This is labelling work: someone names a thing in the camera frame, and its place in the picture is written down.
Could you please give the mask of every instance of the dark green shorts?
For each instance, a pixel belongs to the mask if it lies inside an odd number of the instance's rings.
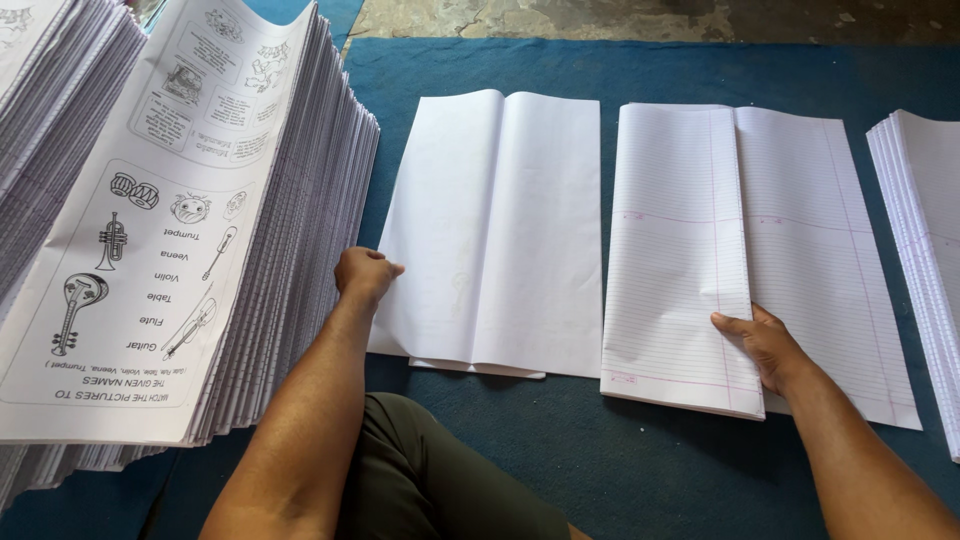
[[[367,394],[337,538],[569,540],[566,518],[425,408]]]

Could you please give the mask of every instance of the fingers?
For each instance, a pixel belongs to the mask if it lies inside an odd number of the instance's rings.
[[[710,322],[713,323],[713,326],[717,327],[717,330],[725,331],[726,333],[746,335],[747,332],[750,331],[750,321],[744,321],[736,317],[728,317],[717,311],[710,314]]]
[[[780,319],[775,317],[770,311],[764,309],[760,304],[751,302],[754,306],[754,320],[758,323],[770,324],[779,323]]]

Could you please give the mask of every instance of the cartoon face illustration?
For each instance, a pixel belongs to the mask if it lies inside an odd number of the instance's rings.
[[[247,204],[246,191],[241,191],[236,195],[230,197],[230,200],[227,201],[227,208],[224,209],[224,219],[229,221],[234,217],[240,215],[240,212],[243,211],[243,206],[246,204]]]
[[[177,201],[170,206],[170,211],[182,223],[200,223],[210,213],[210,202],[203,196],[192,193],[187,193],[187,196],[177,195]]]

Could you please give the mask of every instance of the human arm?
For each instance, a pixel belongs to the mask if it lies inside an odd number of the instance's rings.
[[[202,540],[333,538],[363,421],[373,313],[402,273],[373,250],[341,254],[340,301],[271,399]]]
[[[960,538],[960,522],[804,353],[782,321],[754,304],[754,320],[713,313],[743,336],[763,385],[790,404],[830,536],[838,540]]]

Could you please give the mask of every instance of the open notebook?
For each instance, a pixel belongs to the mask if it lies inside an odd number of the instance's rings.
[[[620,109],[601,392],[761,419],[719,310],[786,323],[867,420],[921,428],[843,123],[756,108]]]
[[[960,122],[897,110],[867,139],[950,456],[960,462]]]
[[[420,99],[379,251],[406,264],[368,350],[415,365],[600,373],[600,106]]]

